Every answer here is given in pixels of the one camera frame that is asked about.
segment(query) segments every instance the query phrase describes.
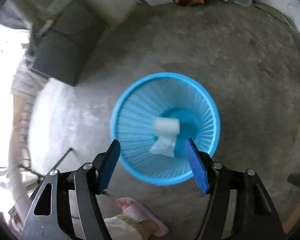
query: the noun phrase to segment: basket rim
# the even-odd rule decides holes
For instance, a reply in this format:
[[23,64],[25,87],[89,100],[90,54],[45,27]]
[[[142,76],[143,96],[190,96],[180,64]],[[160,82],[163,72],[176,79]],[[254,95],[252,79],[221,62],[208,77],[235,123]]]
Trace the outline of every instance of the basket rim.
[[[219,138],[220,138],[220,131],[221,131],[221,122],[220,122],[220,116],[218,109],[216,107],[216,104],[211,97],[211,95],[206,91],[206,89],[197,81],[193,80],[192,78],[189,78],[187,76],[184,76],[182,74],[177,74],[177,73],[171,73],[171,72],[160,72],[160,73],[155,73],[148,75],[146,77],[143,77],[139,79],[138,81],[134,82],[132,85],[130,85],[119,97],[117,103],[115,104],[113,111],[112,111],[112,116],[110,120],[110,137],[111,140],[117,139],[117,120],[118,120],[118,114],[122,108],[123,103],[129,98],[130,94],[133,93],[134,90],[138,89],[145,83],[148,83],[152,80],[155,79],[174,79],[178,80],[181,82],[184,82],[194,89],[196,89],[198,92],[201,93],[201,95],[206,99],[209,107],[212,109],[212,116],[213,119],[215,120],[214,122],[214,133],[213,133],[213,140],[210,146],[210,149],[208,150],[208,154],[212,157],[216,151]],[[155,184],[155,185],[161,185],[161,186],[168,186],[168,185],[174,185],[178,184],[181,182],[184,182],[188,179],[191,179],[193,177],[192,171],[188,171],[185,174],[182,174],[180,176],[174,177],[174,178],[169,178],[169,179],[160,179],[160,178],[150,178],[144,174],[141,174],[140,172],[136,171],[133,169],[130,164],[125,161],[125,159],[122,157],[120,154],[119,161],[121,165],[134,177],[137,179],[150,183],[150,184]]]

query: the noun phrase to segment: black metal arm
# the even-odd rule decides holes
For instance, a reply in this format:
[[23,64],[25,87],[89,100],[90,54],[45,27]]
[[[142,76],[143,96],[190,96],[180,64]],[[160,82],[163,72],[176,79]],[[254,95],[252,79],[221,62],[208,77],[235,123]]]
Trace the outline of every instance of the black metal arm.
[[[263,183],[252,169],[228,170],[187,141],[186,151],[199,157],[206,185],[199,185],[210,200],[195,240],[220,240],[227,216],[230,190],[237,191],[236,209],[229,240],[300,240],[300,221],[285,235],[277,211]],[[76,171],[52,170],[36,192],[23,229],[22,240],[79,240],[74,234],[69,190],[75,190],[79,216],[86,240],[111,240],[95,195],[108,186],[120,155],[114,140],[107,152]],[[0,218],[0,239],[16,240]]]

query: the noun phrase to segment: basket bottom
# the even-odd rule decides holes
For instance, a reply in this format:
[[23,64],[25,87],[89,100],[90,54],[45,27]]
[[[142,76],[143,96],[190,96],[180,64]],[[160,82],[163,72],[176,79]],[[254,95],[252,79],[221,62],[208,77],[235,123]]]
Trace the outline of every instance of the basket bottom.
[[189,138],[195,140],[197,137],[198,117],[188,109],[178,107],[164,111],[160,117],[177,118],[180,120],[180,134],[177,136],[174,156],[184,156],[185,141]]

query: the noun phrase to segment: white tissue paper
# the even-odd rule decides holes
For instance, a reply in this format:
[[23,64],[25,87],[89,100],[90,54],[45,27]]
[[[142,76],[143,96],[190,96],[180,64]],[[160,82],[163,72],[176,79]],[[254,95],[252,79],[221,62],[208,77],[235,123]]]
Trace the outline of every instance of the white tissue paper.
[[153,130],[158,138],[150,149],[150,153],[174,157],[176,137],[180,134],[179,119],[157,117],[153,122]]

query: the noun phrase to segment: pink slipper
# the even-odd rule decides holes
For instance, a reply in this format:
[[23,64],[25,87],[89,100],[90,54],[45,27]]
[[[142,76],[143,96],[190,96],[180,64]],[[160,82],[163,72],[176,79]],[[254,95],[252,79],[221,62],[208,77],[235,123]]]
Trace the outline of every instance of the pink slipper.
[[156,218],[145,206],[135,201],[133,198],[128,199],[133,202],[133,205],[125,209],[122,212],[123,215],[131,217],[137,222],[152,220],[159,227],[159,230],[154,234],[155,236],[164,236],[169,232],[167,226]]

